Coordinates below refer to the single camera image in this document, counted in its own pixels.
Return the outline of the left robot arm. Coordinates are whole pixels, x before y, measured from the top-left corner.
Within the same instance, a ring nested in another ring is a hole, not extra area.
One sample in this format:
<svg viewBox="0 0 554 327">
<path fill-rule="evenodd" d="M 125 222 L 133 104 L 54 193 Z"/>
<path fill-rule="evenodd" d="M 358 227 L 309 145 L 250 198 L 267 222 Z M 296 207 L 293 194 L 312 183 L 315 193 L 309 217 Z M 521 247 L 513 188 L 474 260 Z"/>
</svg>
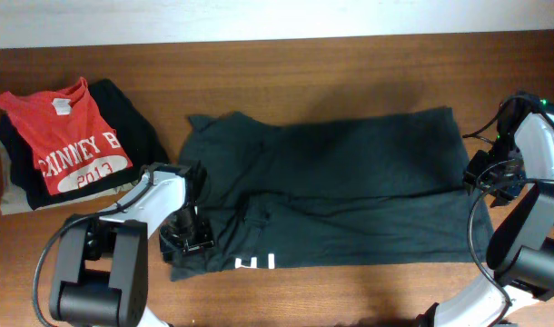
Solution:
<svg viewBox="0 0 554 327">
<path fill-rule="evenodd" d="M 73 214 L 51 237 L 58 247 L 49 312 L 72 326 L 163 326 L 147 305 L 148 246 L 157 235 L 167 262 L 214 247 L 197 213 L 200 162 L 152 163 L 138 184 L 102 211 Z"/>
</svg>

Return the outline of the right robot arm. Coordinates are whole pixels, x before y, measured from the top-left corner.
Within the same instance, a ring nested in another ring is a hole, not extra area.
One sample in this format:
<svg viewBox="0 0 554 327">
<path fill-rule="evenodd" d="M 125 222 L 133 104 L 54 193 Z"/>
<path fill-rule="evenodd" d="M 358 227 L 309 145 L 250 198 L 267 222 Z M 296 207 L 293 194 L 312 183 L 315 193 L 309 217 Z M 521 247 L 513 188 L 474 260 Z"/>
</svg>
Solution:
<svg viewBox="0 0 554 327">
<path fill-rule="evenodd" d="M 506 326 L 508 316 L 554 297 L 554 103 L 517 92 L 492 118 L 498 135 L 463 175 L 469 193 L 493 206 L 515 202 L 479 259 L 468 222 L 467 242 L 480 275 L 446 302 L 435 302 L 417 326 Z"/>
</svg>

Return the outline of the dark green t-shirt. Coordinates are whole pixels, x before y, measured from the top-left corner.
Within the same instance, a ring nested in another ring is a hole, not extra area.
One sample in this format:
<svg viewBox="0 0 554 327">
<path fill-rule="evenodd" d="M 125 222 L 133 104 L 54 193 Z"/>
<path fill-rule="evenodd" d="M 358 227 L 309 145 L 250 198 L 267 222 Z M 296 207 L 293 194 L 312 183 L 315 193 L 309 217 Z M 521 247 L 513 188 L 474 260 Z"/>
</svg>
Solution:
<svg viewBox="0 0 554 327">
<path fill-rule="evenodd" d="M 193 115 L 182 159 L 208 175 L 197 202 L 215 246 L 177 258 L 173 281 L 246 268 L 456 263 L 493 233 L 463 186 L 469 157 L 440 107 L 321 124 Z"/>
</svg>

